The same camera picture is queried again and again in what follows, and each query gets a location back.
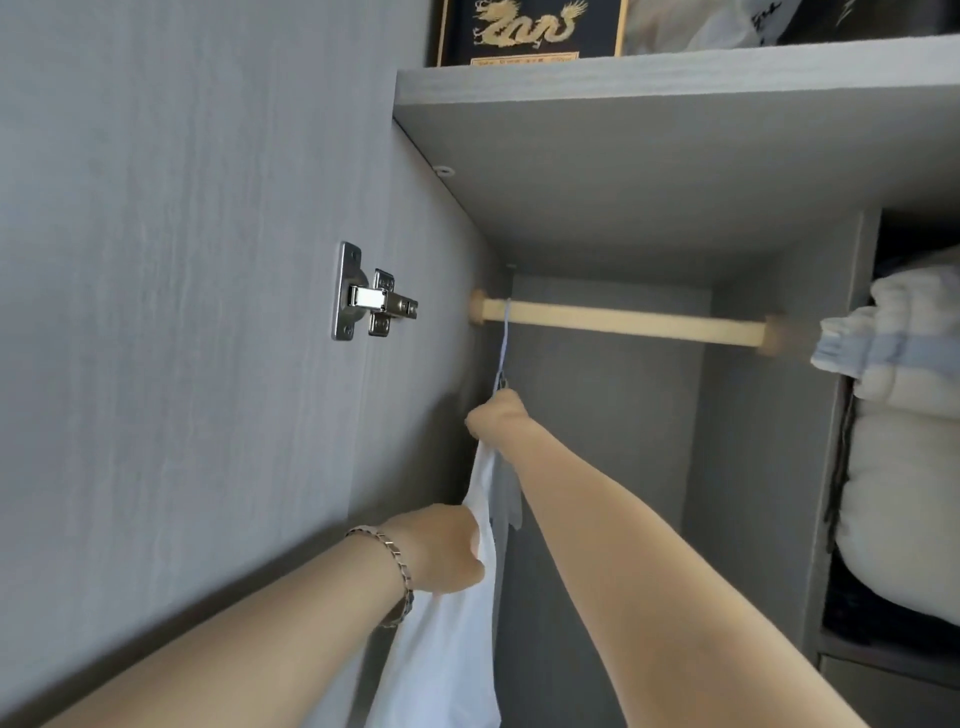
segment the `gray shelf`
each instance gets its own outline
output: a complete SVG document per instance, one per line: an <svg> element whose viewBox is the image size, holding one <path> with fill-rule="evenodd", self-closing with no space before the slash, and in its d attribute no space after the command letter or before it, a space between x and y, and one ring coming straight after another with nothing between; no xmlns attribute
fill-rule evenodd
<svg viewBox="0 0 960 728"><path fill-rule="evenodd" d="M820 652L839 660L960 690L960 655L954 658L929 657L894 644L856 644L826 629L820 633Z"/></svg>
<svg viewBox="0 0 960 728"><path fill-rule="evenodd" d="M960 36L401 71L394 116L521 272L711 282L852 209L956 215Z"/></svg>

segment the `white pillow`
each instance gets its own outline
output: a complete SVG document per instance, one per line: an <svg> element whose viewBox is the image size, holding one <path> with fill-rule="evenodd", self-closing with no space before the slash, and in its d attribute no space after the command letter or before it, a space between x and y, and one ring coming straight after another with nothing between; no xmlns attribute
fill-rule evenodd
<svg viewBox="0 0 960 728"><path fill-rule="evenodd" d="M837 544L878 595L960 625L960 422L860 400Z"/></svg>

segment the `forearm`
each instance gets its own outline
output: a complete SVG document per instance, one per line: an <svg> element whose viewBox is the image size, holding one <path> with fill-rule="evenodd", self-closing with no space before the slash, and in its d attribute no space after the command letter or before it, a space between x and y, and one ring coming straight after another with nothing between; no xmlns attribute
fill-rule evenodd
<svg viewBox="0 0 960 728"><path fill-rule="evenodd" d="M648 506L533 421L511 427L501 449L630 725L862 725Z"/></svg>
<svg viewBox="0 0 960 728"><path fill-rule="evenodd" d="M166 645L52 728L294 728L403 597L389 551L356 535Z"/></svg>

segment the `metal hinge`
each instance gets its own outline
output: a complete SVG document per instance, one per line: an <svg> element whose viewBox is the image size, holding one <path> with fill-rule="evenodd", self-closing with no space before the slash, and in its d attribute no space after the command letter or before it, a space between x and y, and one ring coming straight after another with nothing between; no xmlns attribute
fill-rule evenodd
<svg viewBox="0 0 960 728"><path fill-rule="evenodd" d="M377 268L373 272L373 286L360 269L360 249L350 243L340 244L337 280L340 283L337 301L333 306L333 338L349 341L353 327L370 312L370 336L390 333L390 320L416 319L417 302L394 293L394 277Z"/></svg>

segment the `wooden clothes rod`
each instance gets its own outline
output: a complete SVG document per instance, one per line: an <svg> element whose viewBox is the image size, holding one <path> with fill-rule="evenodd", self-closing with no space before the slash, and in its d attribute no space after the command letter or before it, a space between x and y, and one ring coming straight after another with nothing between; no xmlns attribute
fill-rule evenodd
<svg viewBox="0 0 960 728"><path fill-rule="evenodd" d="M482 291L474 291L470 300L470 319L474 324L503 321L506 307L506 301L488 299ZM661 339L702 341L755 349L764 343L767 332L767 324L757 321L731 321L526 301L511 301L510 323L655 336Z"/></svg>

